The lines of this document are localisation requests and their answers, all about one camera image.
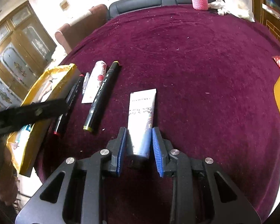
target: wooden cabinet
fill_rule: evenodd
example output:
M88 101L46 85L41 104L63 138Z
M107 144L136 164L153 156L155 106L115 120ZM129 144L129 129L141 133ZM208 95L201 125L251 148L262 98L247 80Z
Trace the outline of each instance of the wooden cabinet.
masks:
M1 107L22 102L55 48L28 1L0 22Z
M252 0L254 17L266 26L280 42L280 19L263 8L266 6L265 3L265 0Z

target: brown chair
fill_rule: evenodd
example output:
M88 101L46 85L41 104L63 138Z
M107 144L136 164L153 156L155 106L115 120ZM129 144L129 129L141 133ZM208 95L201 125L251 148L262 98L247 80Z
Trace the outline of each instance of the brown chair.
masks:
M107 12L108 8L104 4L89 9L89 13L59 28L55 33L56 40L69 54L80 41L106 23Z

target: yellow marker tip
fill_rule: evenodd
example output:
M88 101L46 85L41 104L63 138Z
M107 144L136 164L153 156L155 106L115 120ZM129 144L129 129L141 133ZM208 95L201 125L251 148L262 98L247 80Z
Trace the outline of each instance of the yellow marker tip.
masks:
M89 131L89 132L92 132L92 131L93 131L93 129L90 128L90 127L88 127L88 126L83 126L83 130Z

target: black sofa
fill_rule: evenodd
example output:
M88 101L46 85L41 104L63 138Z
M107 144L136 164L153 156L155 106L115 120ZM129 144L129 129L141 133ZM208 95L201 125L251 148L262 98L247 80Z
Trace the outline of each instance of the black sofa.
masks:
M109 6L108 20L113 19L120 14L141 9L182 4L192 4L192 0L120 0Z

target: glass cabinet door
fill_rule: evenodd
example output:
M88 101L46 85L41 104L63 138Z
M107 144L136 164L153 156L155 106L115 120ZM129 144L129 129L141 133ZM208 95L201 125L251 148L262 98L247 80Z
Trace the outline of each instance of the glass cabinet door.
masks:
M10 30L8 28L8 26L6 24L4 24L3 26L1 26L0 28L0 43L6 39L6 37L9 35Z
M11 21L16 27L19 25L22 21L24 21L26 18L28 18L31 15L28 7L24 7L22 10L17 12L12 18Z
M22 22L16 29L16 35L28 48L31 57L38 62L39 67L45 68L51 62L51 57L56 45L49 38L38 20L31 16Z
M26 97L28 89L19 83L2 63L0 63L0 78L21 100Z
M0 106L20 105L22 100L0 78Z
M31 88L38 79L12 42L0 53L0 61L14 78L27 89Z

